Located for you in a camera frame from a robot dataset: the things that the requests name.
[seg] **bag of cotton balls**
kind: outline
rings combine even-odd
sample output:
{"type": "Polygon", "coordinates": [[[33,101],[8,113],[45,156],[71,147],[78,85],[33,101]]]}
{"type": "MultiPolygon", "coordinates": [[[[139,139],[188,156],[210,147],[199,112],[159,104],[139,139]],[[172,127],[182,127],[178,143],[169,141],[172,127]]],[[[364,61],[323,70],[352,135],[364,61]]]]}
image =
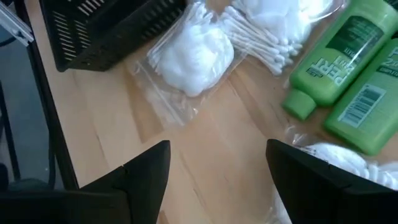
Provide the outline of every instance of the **bag of cotton balls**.
{"type": "Polygon", "coordinates": [[[156,91],[163,108],[169,109],[156,113],[170,113],[184,125],[244,56],[235,51],[217,14],[198,1],[187,7],[146,59],[137,63],[141,69],[134,71],[134,76],[137,82],[145,83],[141,88],[156,91]]]}

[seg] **bottle cap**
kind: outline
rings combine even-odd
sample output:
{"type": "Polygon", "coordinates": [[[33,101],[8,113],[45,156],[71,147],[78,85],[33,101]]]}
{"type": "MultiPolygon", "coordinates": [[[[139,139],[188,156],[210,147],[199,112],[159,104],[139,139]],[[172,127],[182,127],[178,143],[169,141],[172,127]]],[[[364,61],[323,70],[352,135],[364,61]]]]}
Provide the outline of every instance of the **bottle cap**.
{"type": "Polygon", "coordinates": [[[282,106],[288,113],[303,121],[315,110],[317,104],[311,96],[293,89],[282,106]]]}

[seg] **white cotton pad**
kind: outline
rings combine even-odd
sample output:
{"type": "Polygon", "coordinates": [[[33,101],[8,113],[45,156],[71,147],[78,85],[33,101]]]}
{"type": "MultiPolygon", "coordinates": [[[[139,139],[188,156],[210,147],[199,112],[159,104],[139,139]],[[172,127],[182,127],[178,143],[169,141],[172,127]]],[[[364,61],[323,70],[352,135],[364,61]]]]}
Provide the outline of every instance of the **white cotton pad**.
{"type": "Polygon", "coordinates": [[[233,58],[233,46],[220,28],[187,23],[164,47],[156,70],[167,84],[194,97],[213,87],[233,58]]]}

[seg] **metal frame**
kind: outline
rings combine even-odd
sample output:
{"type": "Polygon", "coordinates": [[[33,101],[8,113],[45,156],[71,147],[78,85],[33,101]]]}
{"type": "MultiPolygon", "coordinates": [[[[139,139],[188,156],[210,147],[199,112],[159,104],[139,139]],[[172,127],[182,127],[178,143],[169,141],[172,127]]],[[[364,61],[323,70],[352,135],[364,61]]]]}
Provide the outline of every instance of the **metal frame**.
{"type": "MultiPolygon", "coordinates": [[[[14,4],[17,15],[21,18],[21,21],[30,26],[29,15],[27,13],[24,0],[14,0],[14,4]]],[[[64,188],[66,190],[79,189],[75,171],[72,165],[72,160],[70,159],[67,144],[63,136],[62,127],[59,122],[57,110],[55,108],[49,82],[45,74],[36,41],[33,41],[27,46],[27,52],[32,64],[32,70],[35,76],[37,89],[39,91],[45,119],[49,128],[49,145],[51,146],[50,150],[52,150],[56,156],[64,188]]]]}
{"type": "Polygon", "coordinates": [[[0,25],[26,47],[34,41],[32,29],[0,1],[0,25]]]}

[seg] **green plastic bottle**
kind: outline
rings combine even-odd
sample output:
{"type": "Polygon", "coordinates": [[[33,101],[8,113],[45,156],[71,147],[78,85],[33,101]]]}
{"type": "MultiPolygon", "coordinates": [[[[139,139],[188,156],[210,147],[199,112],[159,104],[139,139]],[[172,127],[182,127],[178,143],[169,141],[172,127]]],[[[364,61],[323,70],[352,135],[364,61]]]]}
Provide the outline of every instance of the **green plastic bottle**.
{"type": "Polygon", "coordinates": [[[397,29],[398,12],[385,0],[351,0],[290,76],[282,106],[305,120],[331,106],[397,29]]]}
{"type": "Polygon", "coordinates": [[[374,156],[398,129],[398,32],[325,121],[327,130],[374,156]]]}

